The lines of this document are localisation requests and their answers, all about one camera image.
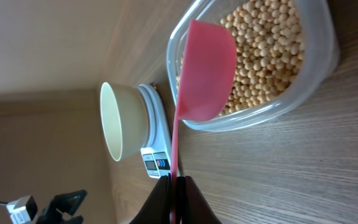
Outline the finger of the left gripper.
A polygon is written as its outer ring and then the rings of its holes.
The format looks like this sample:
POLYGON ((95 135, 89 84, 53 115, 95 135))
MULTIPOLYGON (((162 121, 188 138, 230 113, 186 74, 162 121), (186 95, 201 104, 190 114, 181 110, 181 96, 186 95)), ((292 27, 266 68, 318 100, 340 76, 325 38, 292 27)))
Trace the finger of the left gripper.
POLYGON ((81 215, 74 217, 74 214, 86 196, 86 190, 54 196, 40 213, 36 224, 82 224, 83 217, 81 215))

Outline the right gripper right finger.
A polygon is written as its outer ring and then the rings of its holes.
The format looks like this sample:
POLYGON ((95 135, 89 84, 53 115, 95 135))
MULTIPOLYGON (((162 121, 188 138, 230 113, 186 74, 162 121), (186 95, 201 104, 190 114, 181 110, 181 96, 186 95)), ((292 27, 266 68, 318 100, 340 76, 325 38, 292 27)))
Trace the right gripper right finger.
POLYGON ((177 178, 175 210, 177 223, 221 224, 190 176, 177 178))

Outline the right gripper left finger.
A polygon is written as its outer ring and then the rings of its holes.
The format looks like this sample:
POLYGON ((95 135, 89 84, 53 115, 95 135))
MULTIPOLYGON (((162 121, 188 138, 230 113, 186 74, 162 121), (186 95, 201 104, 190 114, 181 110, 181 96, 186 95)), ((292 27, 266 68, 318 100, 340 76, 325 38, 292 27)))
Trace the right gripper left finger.
POLYGON ((171 175, 159 178, 147 200, 130 224, 169 224, 172 206, 171 175))

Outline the pink plastic scoop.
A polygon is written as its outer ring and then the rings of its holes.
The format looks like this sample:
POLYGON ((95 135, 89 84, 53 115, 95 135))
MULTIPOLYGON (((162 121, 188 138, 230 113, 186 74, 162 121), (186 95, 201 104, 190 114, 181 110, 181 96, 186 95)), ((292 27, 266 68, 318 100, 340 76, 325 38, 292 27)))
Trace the pink plastic scoop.
POLYGON ((209 121, 223 110, 236 70, 236 45, 223 27, 190 21, 173 120, 171 183, 178 174, 178 121, 209 121))

